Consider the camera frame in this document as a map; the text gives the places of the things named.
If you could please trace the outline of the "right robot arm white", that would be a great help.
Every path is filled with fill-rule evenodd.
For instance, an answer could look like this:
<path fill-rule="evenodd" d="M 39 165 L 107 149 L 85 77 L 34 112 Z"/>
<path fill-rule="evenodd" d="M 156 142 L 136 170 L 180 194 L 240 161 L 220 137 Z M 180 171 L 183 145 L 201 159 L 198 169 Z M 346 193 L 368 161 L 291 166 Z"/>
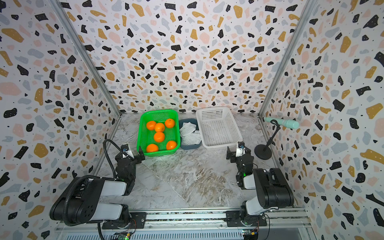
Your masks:
<path fill-rule="evenodd" d="M 237 165 L 238 187 L 256 191 L 256 196 L 244 201 L 238 211 L 226 212 L 229 227 L 265 226 L 263 216 L 266 213 L 294 205 L 293 192 L 279 168 L 257 168 L 250 149 L 244 146 L 237 147 L 234 152 L 227 148 L 226 159 Z"/>

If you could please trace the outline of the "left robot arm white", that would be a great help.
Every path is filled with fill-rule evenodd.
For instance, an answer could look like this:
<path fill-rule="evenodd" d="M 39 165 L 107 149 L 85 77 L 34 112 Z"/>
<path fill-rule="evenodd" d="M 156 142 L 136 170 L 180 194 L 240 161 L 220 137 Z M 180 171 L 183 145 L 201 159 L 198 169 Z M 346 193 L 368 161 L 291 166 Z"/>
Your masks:
<path fill-rule="evenodd" d="M 100 202 L 101 197 L 128 196 L 135 185 L 136 165 L 145 159 L 144 152 L 133 156 L 130 151 L 116 156 L 118 163 L 115 178 L 76 177 L 56 200 L 50 218 L 65 225 L 105 223 L 116 228 L 126 228 L 132 223 L 128 205 Z"/>

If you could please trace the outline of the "netted orange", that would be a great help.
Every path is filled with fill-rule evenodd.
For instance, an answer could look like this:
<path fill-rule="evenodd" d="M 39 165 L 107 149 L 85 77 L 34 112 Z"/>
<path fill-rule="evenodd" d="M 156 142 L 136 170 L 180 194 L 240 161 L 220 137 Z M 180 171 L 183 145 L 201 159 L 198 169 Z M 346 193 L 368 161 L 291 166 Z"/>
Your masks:
<path fill-rule="evenodd" d="M 166 150 L 173 150 L 178 146 L 177 142 L 175 141 L 169 141 L 166 144 Z"/>
<path fill-rule="evenodd" d="M 149 144 L 146 148 L 147 153 L 154 153 L 154 152 L 157 152 L 158 150 L 159 150 L 159 147 L 155 144 Z"/>
<path fill-rule="evenodd" d="M 155 130 L 156 133 L 164 132 L 165 128 L 166 128 L 166 126 L 163 123 L 156 123 L 154 130 Z"/>
<path fill-rule="evenodd" d="M 163 132 L 156 132 L 154 134 L 154 141 L 157 143 L 162 143 L 165 140 L 165 134 Z"/>
<path fill-rule="evenodd" d="M 147 122 L 146 127 L 149 131 L 154 131 L 156 128 L 156 124 L 157 123 L 155 121 L 149 121 Z"/>

